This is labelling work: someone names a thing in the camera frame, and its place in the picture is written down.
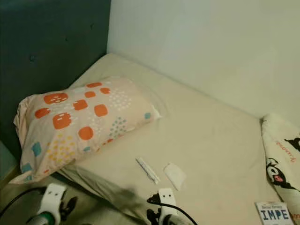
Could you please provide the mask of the long white wrapper strip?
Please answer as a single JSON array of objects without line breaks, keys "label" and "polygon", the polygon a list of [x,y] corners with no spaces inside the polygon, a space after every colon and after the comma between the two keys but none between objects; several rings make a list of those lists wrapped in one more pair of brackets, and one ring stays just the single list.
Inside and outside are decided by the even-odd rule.
[{"label": "long white wrapper strip", "polygon": [[150,178],[150,180],[154,182],[154,184],[158,184],[160,182],[160,179],[157,176],[156,172],[154,172],[152,167],[150,167],[150,165],[148,165],[148,163],[146,163],[142,157],[137,157],[135,160],[147,174],[148,178]]}]

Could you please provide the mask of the cream cartoon print blanket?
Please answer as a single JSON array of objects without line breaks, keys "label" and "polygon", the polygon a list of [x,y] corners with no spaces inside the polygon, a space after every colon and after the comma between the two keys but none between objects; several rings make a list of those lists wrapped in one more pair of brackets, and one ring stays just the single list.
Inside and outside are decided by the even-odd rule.
[{"label": "cream cartoon print blanket", "polygon": [[300,210],[300,127],[278,114],[262,118],[266,172],[289,209]]}]

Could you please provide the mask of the dark teal upholstered headboard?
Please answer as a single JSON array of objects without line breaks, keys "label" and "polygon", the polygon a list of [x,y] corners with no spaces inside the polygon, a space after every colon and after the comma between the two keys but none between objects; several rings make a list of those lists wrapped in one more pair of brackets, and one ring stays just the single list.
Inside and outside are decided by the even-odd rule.
[{"label": "dark teal upholstered headboard", "polygon": [[16,159],[18,104],[68,88],[104,56],[110,13],[111,0],[0,0],[0,134]]}]

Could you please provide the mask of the pink pillow with orange spots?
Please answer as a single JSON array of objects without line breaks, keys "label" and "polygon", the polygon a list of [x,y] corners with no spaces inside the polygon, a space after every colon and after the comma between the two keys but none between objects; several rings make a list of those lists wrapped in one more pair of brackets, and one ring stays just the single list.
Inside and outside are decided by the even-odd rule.
[{"label": "pink pillow with orange spots", "polygon": [[150,97],[125,77],[28,96],[13,120],[22,155],[12,183],[38,182],[160,117]]}]

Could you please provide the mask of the white book with blue letters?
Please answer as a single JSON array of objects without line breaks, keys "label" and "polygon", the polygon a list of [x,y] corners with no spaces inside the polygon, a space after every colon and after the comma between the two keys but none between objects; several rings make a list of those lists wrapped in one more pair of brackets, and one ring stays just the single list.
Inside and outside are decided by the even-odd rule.
[{"label": "white book with blue letters", "polygon": [[255,202],[262,225],[294,225],[285,202]]}]

